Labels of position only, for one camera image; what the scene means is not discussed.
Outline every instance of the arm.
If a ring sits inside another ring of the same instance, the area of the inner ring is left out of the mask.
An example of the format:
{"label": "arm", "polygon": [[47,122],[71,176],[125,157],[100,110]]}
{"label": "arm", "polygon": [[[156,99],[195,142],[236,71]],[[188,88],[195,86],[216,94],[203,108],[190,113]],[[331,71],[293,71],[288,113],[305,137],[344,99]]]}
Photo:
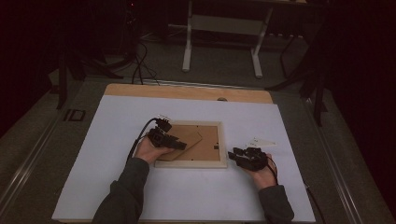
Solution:
{"label": "arm", "polygon": [[[268,164],[276,171],[272,156],[270,154],[267,154],[267,156],[271,159]],[[267,222],[271,224],[291,223],[294,213],[288,201],[285,188],[276,184],[276,178],[270,169],[265,167],[258,172],[245,171],[253,178],[259,190],[259,199]]]}
{"label": "arm", "polygon": [[137,147],[134,158],[128,160],[118,181],[100,204],[92,223],[137,223],[143,208],[143,187],[149,174],[149,164],[171,148],[156,148],[145,137]]}

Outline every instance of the white board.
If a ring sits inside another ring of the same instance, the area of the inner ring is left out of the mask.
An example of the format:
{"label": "white board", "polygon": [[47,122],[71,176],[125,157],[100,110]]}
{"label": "white board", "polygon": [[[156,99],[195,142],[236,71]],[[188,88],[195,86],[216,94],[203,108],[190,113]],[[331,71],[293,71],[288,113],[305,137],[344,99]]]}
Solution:
{"label": "white board", "polygon": [[[301,174],[277,105],[105,95],[64,185],[53,219],[90,220],[119,178],[130,148],[149,119],[221,121],[226,150],[245,148],[253,137],[278,169],[295,221],[314,222]],[[227,169],[150,167],[141,221],[261,221],[264,215],[250,176]]]}

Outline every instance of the desk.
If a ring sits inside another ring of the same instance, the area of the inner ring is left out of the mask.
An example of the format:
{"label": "desk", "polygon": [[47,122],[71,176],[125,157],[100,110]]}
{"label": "desk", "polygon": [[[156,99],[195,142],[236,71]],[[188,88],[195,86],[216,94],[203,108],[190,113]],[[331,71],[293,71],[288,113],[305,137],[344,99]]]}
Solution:
{"label": "desk", "polygon": [[188,20],[187,20],[187,41],[186,48],[184,51],[184,59],[182,70],[184,72],[190,71],[190,63],[191,63],[191,33],[192,30],[203,30],[203,31],[212,31],[212,32],[223,32],[223,33],[231,33],[231,34],[240,34],[240,35],[256,35],[257,43],[250,50],[251,58],[254,67],[254,73],[257,78],[262,78],[262,68],[260,66],[259,60],[259,51],[262,47],[262,41],[264,39],[269,21],[273,14],[274,6],[279,5],[296,5],[296,6],[308,6],[305,0],[261,0],[261,1],[246,1],[246,2],[257,2],[260,3],[263,8],[266,9],[263,11],[265,15],[262,21],[257,20],[242,20],[235,18],[225,18],[225,17],[216,17],[216,16],[206,16],[206,15],[198,15],[194,14],[192,11],[192,0],[189,1],[189,12],[188,12]]}
{"label": "desk", "polygon": [[[214,101],[219,97],[229,102]],[[314,222],[282,118],[271,103],[266,91],[109,85],[52,218],[90,221],[120,175],[135,137],[153,114],[162,113],[171,119],[223,122],[228,150],[245,147],[255,136],[275,141],[265,151],[276,161],[294,220]],[[264,215],[252,180],[229,161],[226,169],[150,167],[140,220],[261,221]]]}

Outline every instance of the left hand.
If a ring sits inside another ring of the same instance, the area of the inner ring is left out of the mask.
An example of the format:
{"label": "left hand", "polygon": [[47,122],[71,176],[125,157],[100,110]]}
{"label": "left hand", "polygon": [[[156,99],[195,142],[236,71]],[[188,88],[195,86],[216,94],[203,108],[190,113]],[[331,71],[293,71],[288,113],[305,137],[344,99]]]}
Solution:
{"label": "left hand", "polygon": [[152,164],[162,154],[166,154],[172,151],[174,151],[174,149],[169,147],[155,147],[154,145],[152,145],[151,141],[146,136],[139,143],[139,145],[137,145],[137,150],[136,153],[134,154],[134,157],[140,158],[146,161],[148,164]]}

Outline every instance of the gray jacket sleeve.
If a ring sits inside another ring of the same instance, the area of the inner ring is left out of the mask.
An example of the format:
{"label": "gray jacket sleeve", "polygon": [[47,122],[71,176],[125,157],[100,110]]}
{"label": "gray jacket sleeve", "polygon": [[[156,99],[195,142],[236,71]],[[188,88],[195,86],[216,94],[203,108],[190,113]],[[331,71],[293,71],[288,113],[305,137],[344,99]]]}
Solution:
{"label": "gray jacket sleeve", "polygon": [[92,223],[137,223],[143,208],[143,187],[149,164],[138,158],[129,159],[118,181],[100,204]]}
{"label": "gray jacket sleeve", "polygon": [[294,212],[282,185],[272,186],[259,191],[260,203],[265,218],[271,224],[291,223]]}

